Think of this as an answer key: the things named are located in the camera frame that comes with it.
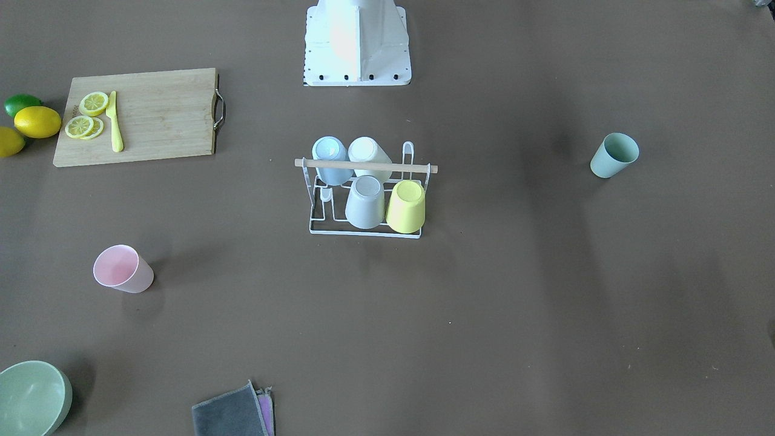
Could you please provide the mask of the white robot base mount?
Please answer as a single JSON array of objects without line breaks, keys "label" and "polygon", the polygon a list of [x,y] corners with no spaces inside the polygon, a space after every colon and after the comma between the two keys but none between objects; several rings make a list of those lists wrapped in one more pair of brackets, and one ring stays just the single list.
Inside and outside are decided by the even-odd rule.
[{"label": "white robot base mount", "polygon": [[306,12],[303,84],[409,85],[406,11],[393,1],[319,1]]}]

